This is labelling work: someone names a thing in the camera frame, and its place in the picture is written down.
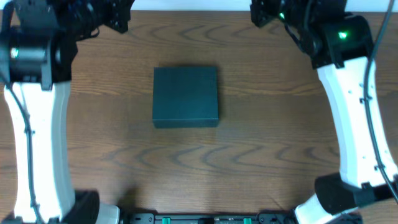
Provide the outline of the black gift box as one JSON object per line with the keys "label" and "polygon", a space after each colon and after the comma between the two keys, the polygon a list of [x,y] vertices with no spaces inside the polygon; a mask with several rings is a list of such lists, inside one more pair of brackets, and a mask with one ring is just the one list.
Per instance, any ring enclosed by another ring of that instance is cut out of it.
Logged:
{"label": "black gift box", "polygon": [[219,120],[216,67],[154,69],[155,128],[213,128]]}

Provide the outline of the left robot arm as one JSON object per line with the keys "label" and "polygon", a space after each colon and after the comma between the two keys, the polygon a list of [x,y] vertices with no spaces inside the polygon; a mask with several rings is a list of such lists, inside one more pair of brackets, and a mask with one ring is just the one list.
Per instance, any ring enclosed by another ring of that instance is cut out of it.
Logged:
{"label": "left robot arm", "polygon": [[132,223],[96,190],[74,189],[66,119],[77,43],[100,26],[125,33],[132,0],[9,1],[1,19],[1,81],[16,144],[17,198],[5,223]]}

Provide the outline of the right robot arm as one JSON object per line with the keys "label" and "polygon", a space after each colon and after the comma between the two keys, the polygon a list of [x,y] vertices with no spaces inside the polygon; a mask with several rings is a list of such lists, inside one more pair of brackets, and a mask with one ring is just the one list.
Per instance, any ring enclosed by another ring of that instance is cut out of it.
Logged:
{"label": "right robot arm", "polygon": [[376,91],[373,38],[366,18],[345,1],[252,0],[256,27],[279,20],[310,57],[326,91],[340,150],[340,170],[318,177],[315,192],[289,212],[261,223],[361,223],[357,209],[397,198],[397,164],[386,141]]}

